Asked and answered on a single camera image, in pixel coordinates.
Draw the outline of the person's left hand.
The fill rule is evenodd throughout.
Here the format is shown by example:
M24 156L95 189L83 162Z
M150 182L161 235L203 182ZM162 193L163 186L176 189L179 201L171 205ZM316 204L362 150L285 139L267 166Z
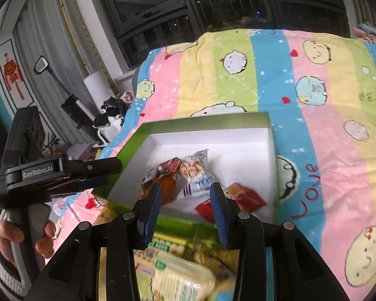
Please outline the person's left hand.
M53 237L55 236L55 225L49 220L45 226L44 236L35 243L36 251L45 259L49 259L54 254ZM0 221L0 252L3 257L14 267L16 262L13 256L11 244L24 241L24 233L14 223L2 220Z

